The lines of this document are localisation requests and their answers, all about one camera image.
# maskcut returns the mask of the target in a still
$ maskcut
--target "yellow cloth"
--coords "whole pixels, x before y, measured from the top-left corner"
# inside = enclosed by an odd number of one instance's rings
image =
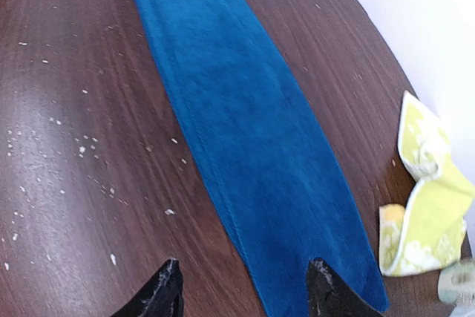
[[[399,156],[416,180],[407,207],[379,209],[379,268],[386,276],[415,275],[460,259],[463,219],[475,187],[455,167],[443,124],[408,92],[404,93]]]

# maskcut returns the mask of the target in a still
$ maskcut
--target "black object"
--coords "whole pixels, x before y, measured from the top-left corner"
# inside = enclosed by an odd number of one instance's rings
[[[309,317],[382,317],[321,258],[309,262],[306,280]],[[168,260],[112,317],[183,317],[182,293],[180,265]]]

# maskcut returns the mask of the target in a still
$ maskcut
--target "wood grain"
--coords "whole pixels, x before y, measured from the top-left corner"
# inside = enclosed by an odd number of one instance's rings
[[[378,207],[404,204],[414,184],[396,153],[404,73],[356,0],[247,1],[327,135],[376,253]],[[0,316],[109,316],[170,256],[187,316],[264,316],[133,0],[0,0],[0,112]],[[448,316],[437,278],[386,279],[387,316]]]

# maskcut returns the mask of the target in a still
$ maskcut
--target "blue fabric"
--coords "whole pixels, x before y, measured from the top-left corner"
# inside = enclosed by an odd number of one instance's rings
[[[385,310],[347,182],[246,2],[135,2],[194,160],[267,315],[308,316],[305,272],[315,257]]]

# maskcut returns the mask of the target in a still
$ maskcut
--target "dark brown wooden surface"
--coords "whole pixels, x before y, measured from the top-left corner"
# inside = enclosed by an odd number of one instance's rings
[[[335,150],[376,253],[378,207],[413,187],[396,154],[404,73],[356,0],[247,1]],[[169,256],[187,316],[264,316],[132,0],[0,0],[0,113],[0,316],[109,316]],[[448,316],[437,277],[385,279],[387,316]]]

